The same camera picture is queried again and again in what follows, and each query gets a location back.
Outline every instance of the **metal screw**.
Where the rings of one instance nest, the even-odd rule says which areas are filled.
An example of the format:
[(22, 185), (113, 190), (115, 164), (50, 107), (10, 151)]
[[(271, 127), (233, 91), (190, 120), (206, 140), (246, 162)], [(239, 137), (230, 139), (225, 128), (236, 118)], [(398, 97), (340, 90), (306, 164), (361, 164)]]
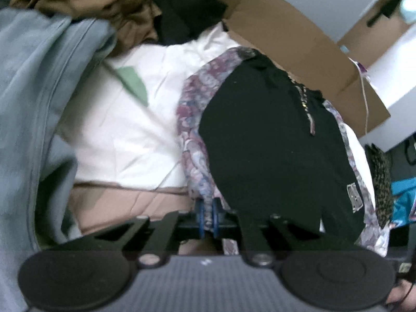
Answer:
[(139, 257), (139, 262), (143, 265), (153, 266), (160, 262), (160, 257), (153, 253), (146, 253)]
[(273, 262), (273, 258), (265, 253), (257, 253), (251, 261), (258, 266), (267, 266)]

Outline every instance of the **person's hand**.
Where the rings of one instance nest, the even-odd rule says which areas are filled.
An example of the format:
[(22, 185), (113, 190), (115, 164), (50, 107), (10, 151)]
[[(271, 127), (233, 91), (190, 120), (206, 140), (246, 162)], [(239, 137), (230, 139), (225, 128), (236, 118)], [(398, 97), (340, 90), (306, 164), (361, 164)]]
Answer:
[(392, 289), (387, 298), (387, 304), (400, 302), (409, 292), (406, 299), (399, 305), (394, 311), (413, 311), (416, 309), (416, 285), (412, 287), (412, 284), (407, 280), (401, 280), (399, 286)]

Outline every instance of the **cardboard box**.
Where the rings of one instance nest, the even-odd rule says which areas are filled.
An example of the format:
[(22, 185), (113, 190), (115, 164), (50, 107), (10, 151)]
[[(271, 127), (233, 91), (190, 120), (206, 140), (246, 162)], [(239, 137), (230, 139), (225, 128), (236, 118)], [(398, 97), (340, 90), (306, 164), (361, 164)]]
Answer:
[(400, 16), (400, 10), (391, 18), (381, 15), (373, 27), (367, 27), (369, 21), (388, 0), (378, 0), (352, 29), (338, 41), (339, 46), (349, 49), (348, 55), (368, 68), (377, 61), (406, 31), (410, 25)]
[[(356, 66), (339, 47), (284, 0), (222, 0), (226, 24), (236, 41), (251, 45), (310, 89), (332, 102), (358, 137), (365, 133), (365, 103)], [(365, 82), (368, 131), (390, 115)]]

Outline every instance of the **brown fabric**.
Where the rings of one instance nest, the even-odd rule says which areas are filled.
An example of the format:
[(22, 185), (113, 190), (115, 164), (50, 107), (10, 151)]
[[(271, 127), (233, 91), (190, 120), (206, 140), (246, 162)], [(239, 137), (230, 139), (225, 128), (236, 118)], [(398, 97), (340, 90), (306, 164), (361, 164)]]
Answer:
[(11, 7), (33, 8), (82, 18), (109, 20), (117, 30), (117, 45), (112, 55), (120, 54), (144, 40), (157, 40), (153, 19), (161, 14), (151, 0), (11, 0)]
[(183, 193), (76, 185), (70, 194), (68, 206), (85, 235), (136, 216), (158, 220), (171, 211), (190, 211), (193, 201)]

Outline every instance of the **black cloth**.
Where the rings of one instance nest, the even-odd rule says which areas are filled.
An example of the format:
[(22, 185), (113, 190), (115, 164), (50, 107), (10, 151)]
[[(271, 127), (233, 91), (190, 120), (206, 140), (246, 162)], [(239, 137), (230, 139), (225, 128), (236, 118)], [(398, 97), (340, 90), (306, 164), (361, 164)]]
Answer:
[(183, 44), (222, 20), (227, 5), (219, 0), (153, 0), (162, 11), (154, 28), (163, 45)]
[(356, 241), (362, 207), (353, 213), (347, 185), (355, 183), (334, 116), (320, 91), (307, 91), (309, 120), (287, 73), (264, 55), (242, 62), (202, 114), (199, 134), (209, 169), (232, 209), (267, 219), (271, 214)]

